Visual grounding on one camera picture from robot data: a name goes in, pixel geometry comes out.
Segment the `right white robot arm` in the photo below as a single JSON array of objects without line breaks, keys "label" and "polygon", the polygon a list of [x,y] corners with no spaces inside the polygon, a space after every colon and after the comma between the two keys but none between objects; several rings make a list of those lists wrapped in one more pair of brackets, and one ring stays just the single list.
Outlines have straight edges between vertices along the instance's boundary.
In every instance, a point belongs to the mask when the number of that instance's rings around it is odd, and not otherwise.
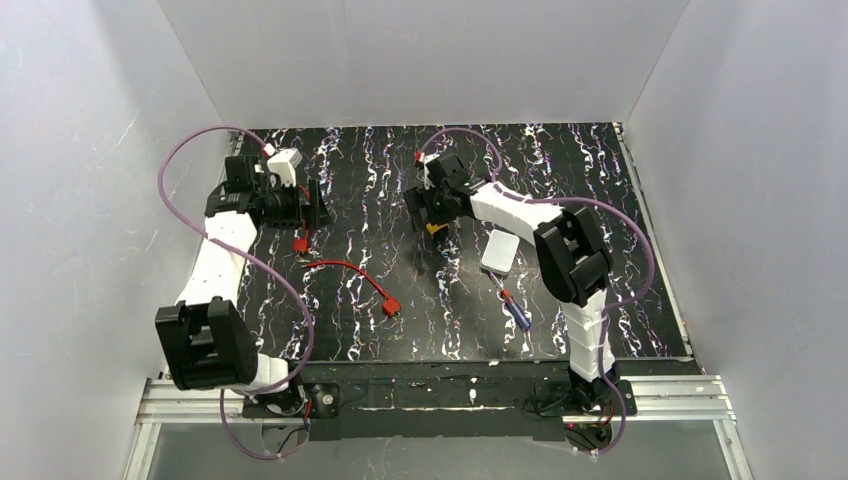
[{"label": "right white robot arm", "polygon": [[414,229],[468,217],[534,246],[543,284],[566,319],[568,398],[579,408],[603,403],[617,380],[603,316],[612,258],[593,213],[520,195],[473,174],[455,153],[419,153],[414,166],[423,182],[404,193]]}]

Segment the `yellow padlock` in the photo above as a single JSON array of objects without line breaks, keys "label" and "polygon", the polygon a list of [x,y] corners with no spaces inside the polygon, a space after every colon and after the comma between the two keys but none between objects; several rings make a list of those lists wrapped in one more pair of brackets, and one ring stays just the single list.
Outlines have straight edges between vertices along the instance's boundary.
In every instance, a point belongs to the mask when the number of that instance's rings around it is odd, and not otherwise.
[{"label": "yellow padlock", "polygon": [[427,223],[425,228],[427,233],[435,242],[441,242],[449,236],[448,224]]}]

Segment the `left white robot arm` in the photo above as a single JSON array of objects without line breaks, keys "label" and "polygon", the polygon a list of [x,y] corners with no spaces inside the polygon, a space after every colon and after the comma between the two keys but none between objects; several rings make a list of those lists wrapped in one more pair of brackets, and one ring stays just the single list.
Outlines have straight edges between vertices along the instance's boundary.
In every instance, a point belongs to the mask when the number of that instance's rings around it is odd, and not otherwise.
[{"label": "left white robot arm", "polygon": [[246,259],[262,227],[318,229],[330,221],[317,181],[304,195],[295,148],[269,159],[230,156],[209,194],[203,240],[191,276],[172,306],[155,317],[172,379],[180,390],[232,389],[276,394],[289,386],[289,364],[259,353],[237,309]]}]

